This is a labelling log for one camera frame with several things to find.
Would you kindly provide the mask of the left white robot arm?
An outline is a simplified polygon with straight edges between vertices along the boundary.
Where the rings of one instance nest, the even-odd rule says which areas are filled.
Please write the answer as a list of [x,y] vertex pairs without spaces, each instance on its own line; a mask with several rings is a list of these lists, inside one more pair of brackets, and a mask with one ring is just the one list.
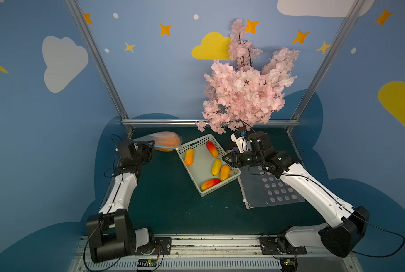
[[151,161],[154,140],[124,139],[117,145],[120,164],[115,170],[114,186],[99,213],[87,221],[88,245],[93,263],[131,255],[153,253],[156,244],[148,228],[136,230],[130,220],[128,207],[142,166]]

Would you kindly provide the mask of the white perforated plastic basket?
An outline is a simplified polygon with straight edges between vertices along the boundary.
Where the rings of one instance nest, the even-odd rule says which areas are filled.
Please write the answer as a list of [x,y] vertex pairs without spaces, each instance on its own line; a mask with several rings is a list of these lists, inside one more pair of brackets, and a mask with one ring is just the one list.
[[[212,156],[210,151],[208,150],[206,144],[211,142],[214,144],[214,147],[218,150],[219,155],[215,158]],[[188,150],[194,150],[193,156],[193,163],[191,165],[185,164],[185,153]],[[179,154],[179,158],[185,167],[186,171],[188,172],[193,184],[195,185],[199,195],[201,197],[205,197],[207,194],[212,193],[213,191],[225,186],[228,183],[236,180],[239,175],[241,174],[241,170],[238,168],[230,167],[230,175],[224,181],[208,188],[206,190],[201,190],[201,186],[212,179],[219,179],[219,175],[215,176],[212,175],[211,169],[216,159],[220,159],[222,163],[222,167],[228,164],[222,160],[223,156],[227,155],[226,151],[221,147],[218,141],[214,138],[212,134],[207,134],[200,138],[194,139],[190,142],[187,142],[178,148],[177,153]]]

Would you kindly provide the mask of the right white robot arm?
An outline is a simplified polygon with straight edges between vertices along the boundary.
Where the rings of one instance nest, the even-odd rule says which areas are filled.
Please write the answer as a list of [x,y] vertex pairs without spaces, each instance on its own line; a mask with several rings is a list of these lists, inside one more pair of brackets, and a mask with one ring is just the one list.
[[293,253],[297,248],[326,248],[333,255],[347,257],[364,237],[370,213],[362,206],[353,207],[329,191],[286,151],[276,151],[267,133],[246,135],[240,128],[230,136],[236,148],[223,156],[231,167],[261,167],[293,188],[324,218],[314,226],[286,227],[276,236],[279,252]]

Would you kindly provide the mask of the orange yellow mango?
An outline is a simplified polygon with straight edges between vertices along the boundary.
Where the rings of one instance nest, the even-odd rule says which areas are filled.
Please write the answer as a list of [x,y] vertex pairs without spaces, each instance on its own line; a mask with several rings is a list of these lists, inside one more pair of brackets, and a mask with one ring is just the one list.
[[219,179],[221,181],[225,181],[230,177],[231,173],[231,168],[226,164],[221,167],[220,173],[219,173]]

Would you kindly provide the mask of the clear pink-dotted zip bag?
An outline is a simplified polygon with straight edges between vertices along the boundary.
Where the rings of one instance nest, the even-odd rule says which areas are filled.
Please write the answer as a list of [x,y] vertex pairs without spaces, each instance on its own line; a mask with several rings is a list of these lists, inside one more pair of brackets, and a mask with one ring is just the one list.
[[305,202],[292,187],[275,178],[261,166],[245,166],[240,170],[238,181],[247,209]]

